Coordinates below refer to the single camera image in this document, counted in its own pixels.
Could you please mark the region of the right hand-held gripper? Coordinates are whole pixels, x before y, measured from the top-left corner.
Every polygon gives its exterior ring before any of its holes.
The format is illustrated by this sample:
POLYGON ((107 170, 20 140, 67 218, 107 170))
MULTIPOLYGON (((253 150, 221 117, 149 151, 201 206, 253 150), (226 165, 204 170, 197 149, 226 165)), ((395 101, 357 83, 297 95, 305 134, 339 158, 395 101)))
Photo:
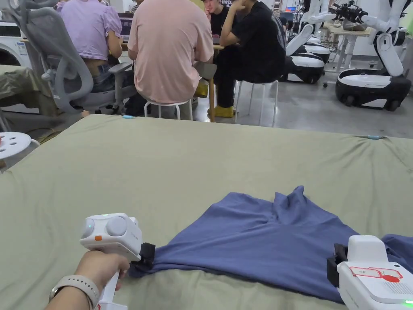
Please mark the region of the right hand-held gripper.
POLYGON ((412 273, 389 261, 385 244, 375 236, 351 236, 347 246, 335 243, 327 278, 350 310, 413 308, 412 273))

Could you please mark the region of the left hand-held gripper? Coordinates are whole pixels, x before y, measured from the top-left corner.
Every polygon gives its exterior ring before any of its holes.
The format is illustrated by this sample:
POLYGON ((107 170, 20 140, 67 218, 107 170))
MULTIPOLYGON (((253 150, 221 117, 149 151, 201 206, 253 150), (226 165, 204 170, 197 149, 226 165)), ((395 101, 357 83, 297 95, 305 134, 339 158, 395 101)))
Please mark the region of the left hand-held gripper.
POLYGON ((155 245, 143 242, 138 221, 125 213, 87 217, 80 244, 127 258, 131 262, 130 277, 144 277, 154 266, 155 245))

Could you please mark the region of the person's left hand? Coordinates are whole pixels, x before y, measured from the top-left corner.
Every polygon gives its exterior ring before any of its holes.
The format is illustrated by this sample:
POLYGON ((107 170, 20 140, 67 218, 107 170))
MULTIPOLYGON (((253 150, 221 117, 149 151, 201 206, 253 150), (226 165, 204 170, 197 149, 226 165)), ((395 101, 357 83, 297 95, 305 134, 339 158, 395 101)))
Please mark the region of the person's left hand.
POLYGON ((88 251, 81 258, 74 274, 91 280, 102 292, 115 273, 119 272, 115 288, 118 291, 129 268, 129 260, 119 254, 88 251))

